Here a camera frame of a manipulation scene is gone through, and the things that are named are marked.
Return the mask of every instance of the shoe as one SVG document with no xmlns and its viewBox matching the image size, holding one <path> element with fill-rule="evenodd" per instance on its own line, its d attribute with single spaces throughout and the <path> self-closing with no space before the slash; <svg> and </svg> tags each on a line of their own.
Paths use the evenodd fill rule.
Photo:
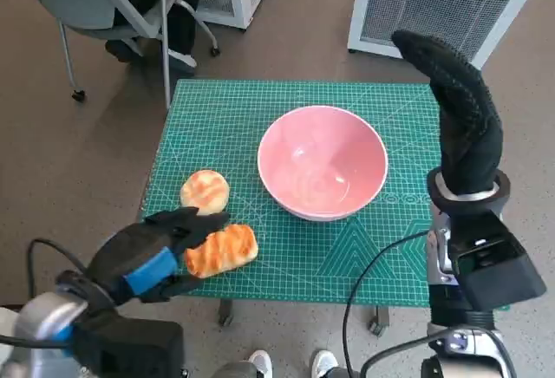
<svg viewBox="0 0 555 378">
<path fill-rule="evenodd" d="M 338 366 L 339 363 L 337 363 L 336 357 L 331 352 L 328 350 L 321 350 L 314 358 L 310 377 L 322 378 L 330 371 L 330 369 L 337 368 Z"/>
<path fill-rule="evenodd" d="M 178 70 L 187 76 L 194 76 L 197 68 L 197 62 L 191 55 L 182 55 L 178 51 L 169 50 L 170 68 Z"/>
<path fill-rule="evenodd" d="M 257 350 L 249 356 L 249 362 L 257 367 L 257 370 L 262 373 L 264 378 L 271 378 L 271 359 L 268 352 L 265 350 Z"/>
<path fill-rule="evenodd" d="M 120 63 L 137 62 L 141 59 L 140 55 L 135 53 L 122 40 L 108 40 L 104 44 L 104 49 L 113 57 L 118 59 Z"/>
</svg>

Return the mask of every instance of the chair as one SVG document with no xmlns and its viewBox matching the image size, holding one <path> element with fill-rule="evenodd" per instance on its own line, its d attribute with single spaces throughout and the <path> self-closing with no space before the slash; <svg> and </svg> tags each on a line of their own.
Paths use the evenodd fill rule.
<svg viewBox="0 0 555 378">
<path fill-rule="evenodd" d="M 166 107 L 170 107 L 169 56 L 174 52 L 167 47 L 167 12 L 174 4 L 185 8 L 212 40 L 212 55 L 219 54 L 213 33 L 202 22 L 195 10 L 182 0 L 159 0 L 146 14 L 142 15 L 128 0 L 39 0 L 58 21 L 62 36 L 63 51 L 69 81 L 74 89 L 72 97 L 84 101 L 85 91 L 75 82 L 69 55 L 66 27 L 85 36 L 102 40 L 122 40 L 137 54 L 142 55 L 133 37 L 157 38 L 162 41 L 164 95 Z M 114 26 L 114 10 L 117 9 L 128 21 L 128 25 Z"/>
</svg>

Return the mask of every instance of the cable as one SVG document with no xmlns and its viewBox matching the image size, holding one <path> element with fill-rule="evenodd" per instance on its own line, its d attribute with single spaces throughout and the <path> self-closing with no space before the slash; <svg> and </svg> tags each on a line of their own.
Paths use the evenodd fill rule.
<svg viewBox="0 0 555 378">
<path fill-rule="evenodd" d="M 22 339 L 20 337 L 0 335 L 0 343 L 4 345 L 17 346 L 18 348 L 30 349 L 65 349 L 70 342 L 56 341 L 34 341 L 32 339 Z"/>
<path fill-rule="evenodd" d="M 366 275 L 369 273 L 370 269 L 374 266 L 374 263 L 383 254 L 385 254 L 391 248 L 395 248 L 396 246 L 404 244 L 405 242 L 408 242 L 412 239 L 423 237 L 427 233 L 428 233 L 428 230 L 420 231 L 420 232 L 415 233 L 413 235 L 409 235 L 409 236 L 407 236 L 403 239 L 399 239 L 398 241 L 395 241 L 392 244 L 389 244 L 388 246 L 383 248 L 380 252 L 378 252 L 377 255 L 374 258 L 372 258 L 372 261 L 370 261 L 370 264 L 368 264 L 366 269 L 362 272 L 361 276 L 356 280 L 355 286 L 353 287 L 353 290 L 350 292 L 349 300 L 347 300 L 347 306 L 345 307 L 345 315 L 343 316 L 343 353 L 345 355 L 345 364 L 347 365 L 347 372 L 349 373 L 349 378 L 354 378 L 355 373 L 354 373 L 353 367 L 350 363 L 349 349 L 347 348 L 347 321 L 349 320 L 350 306 L 353 303 L 353 300 L 355 299 L 356 292 L 358 291 L 358 287 L 361 285 L 361 282 L 363 281 L 364 277 L 366 277 Z"/>
<path fill-rule="evenodd" d="M 392 248 L 395 248 L 396 246 L 404 244 L 404 243 L 406 243 L 410 240 L 413 240 L 413 239 L 416 239 L 416 238 L 419 238 L 419 237 L 423 237 L 427 233 L 428 233 L 428 231 L 420 231 L 420 232 L 415 233 L 413 235 L 409 235 L 409 236 L 407 236 L 403 239 L 399 239 L 398 241 L 395 241 L 392 244 L 389 244 L 388 246 L 383 248 L 380 252 L 378 252 L 377 255 L 374 258 L 372 258 L 372 261 L 370 261 L 370 264 L 368 264 L 366 269 L 362 272 L 360 277 L 356 280 L 356 283 L 353 286 L 352 291 L 350 292 L 349 300 L 347 301 L 347 306 L 345 307 L 345 315 L 343 316 L 343 353 L 345 355 L 345 364 L 347 365 L 347 372 L 349 373 L 349 378 L 354 378 L 355 375 L 354 375 L 353 367 L 350 363 L 349 349 L 347 347 L 347 322 L 349 320 L 349 313 L 350 313 L 351 305 L 353 303 L 353 300 L 355 299 L 356 292 L 358 291 L 358 288 L 361 285 L 361 282 L 366 277 L 366 275 L 369 273 L 369 271 L 372 269 L 372 267 L 377 262 L 377 260 L 380 259 L 380 257 L 383 254 L 385 254 L 387 251 L 389 251 Z M 376 355 L 369 358 L 362 365 L 361 372 L 360 372 L 360 377 L 361 378 L 366 378 L 366 374 L 368 373 L 368 370 L 370 369 L 370 367 L 372 367 L 372 365 L 376 364 L 377 362 L 381 361 L 382 359 L 387 358 L 388 356 L 398 354 L 400 352 L 415 348 L 415 347 L 420 346 L 422 344 L 433 342 L 437 339 L 445 338 L 445 337 L 453 334 L 455 331 L 461 330 L 461 329 L 479 330 L 480 332 L 485 333 L 486 335 L 488 335 L 493 340 L 493 343 L 495 344 L 495 346 L 497 347 L 497 350 L 501 354 L 501 357 L 505 361 L 507 369 L 509 370 L 509 375 L 511 376 L 511 378 L 517 378 L 516 369 L 514 367 L 513 361 L 511 360 L 511 356 L 509 355 L 509 352 L 507 351 L 507 349 L 505 347 L 505 344 L 497 337 L 497 335 L 495 335 L 491 330 L 484 329 L 484 328 L 481 328 L 481 327 L 478 327 L 478 326 L 470 326 L 470 325 L 467 325 L 467 324 L 462 324 L 462 325 L 458 325 L 458 326 L 455 326 L 455 327 L 452 327 L 452 328 L 444 329 L 441 332 L 434 333 L 433 335 L 421 337 L 420 339 L 414 339 L 413 341 L 401 343 L 401 344 L 396 345 L 392 348 L 385 349 L 382 352 L 379 352 Z"/>
<path fill-rule="evenodd" d="M 503 357 L 506 363 L 506 367 L 509 370 L 509 376 L 511 376 L 511 378 L 517 378 L 516 369 L 514 368 L 514 364 L 513 364 L 513 361 L 511 360 L 511 356 L 509 355 L 509 352 L 506 350 L 505 345 L 498 338 L 498 336 L 495 335 L 491 330 L 484 329 L 478 326 L 470 326 L 468 324 L 461 324 L 459 326 L 444 329 L 441 332 L 434 333 L 433 335 L 421 337 L 420 339 L 414 339 L 413 341 L 401 343 L 400 345 L 396 345 L 392 348 L 385 349 L 382 352 L 379 352 L 376 355 L 369 358 L 362 365 L 360 376 L 361 378 L 366 378 L 366 374 L 368 373 L 368 370 L 370 369 L 370 367 L 378 363 L 382 359 L 387 358 L 388 356 L 398 354 L 402 351 L 415 348 L 425 343 L 431 343 L 437 339 L 445 338 L 449 335 L 452 335 L 454 332 L 462 329 L 479 330 L 480 332 L 485 333 L 486 335 L 491 337 L 493 340 L 493 343 L 495 343 L 495 346 L 497 347 L 497 350 L 499 351 L 499 353 L 501 354 L 501 356 Z"/>
<path fill-rule="evenodd" d="M 54 250 L 58 251 L 65 258 L 67 258 L 80 272 L 85 272 L 87 270 L 87 268 L 79 260 L 79 258 L 73 255 L 70 251 L 66 250 L 60 244 L 57 244 L 56 242 L 51 241 L 50 239 L 44 239 L 44 238 L 33 239 L 29 243 L 29 245 L 27 245 L 27 254 L 26 254 L 27 284 L 29 286 L 29 299 L 35 298 L 35 295 L 36 295 L 35 269 L 33 268 L 33 250 L 35 249 L 36 244 L 47 245 L 50 248 L 53 248 Z"/>
</svg>

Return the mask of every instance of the cutting mat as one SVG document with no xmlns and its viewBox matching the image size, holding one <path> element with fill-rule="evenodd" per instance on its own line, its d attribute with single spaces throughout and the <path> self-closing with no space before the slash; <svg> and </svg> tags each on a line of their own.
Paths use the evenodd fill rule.
<svg viewBox="0 0 555 378">
<path fill-rule="evenodd" d="M 363 117 L 388 151 L 381 193 L 355 216 L 304 221 L 267 193 L 258 143 L 278 117 L 306 105 L 333 105 Z M 222 173 L 232 222 L 254 229 L 258 258 L 208 279 L 191 294 L 344 303 L 356 278 L 384 246 L 429 226 L 428 170 L 439 165 L 437 106 L 427 85 L 327 81 L 179 81 L 143 203 L 143 215 L 180 205 L 189 174 Z M 426 306 L 423 238 L 392 250 L 363 282 L 358 303 Z"/>
</svg>

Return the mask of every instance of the toast slice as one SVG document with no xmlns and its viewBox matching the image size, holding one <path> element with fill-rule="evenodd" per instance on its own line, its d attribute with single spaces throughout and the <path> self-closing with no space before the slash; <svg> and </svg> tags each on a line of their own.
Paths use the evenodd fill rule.
<svg viewBox="0 0 555 378">
<path fill-rule="evenodd" d="M 186 250 L 184 257 L 191 274 L 207 278 L 250 263 L 257 255 L 258 244 L 251 227 L 228 225 L 208 235 L 198 248 Z"/>
<path fill-rule="evenodd" d="M 199 215 L 222 212 L 229 199 L 229 185 L 224 176 L 213 170 L 192 174 L 180 190 L 181 204 L 199 208 Z"/>
</svg>

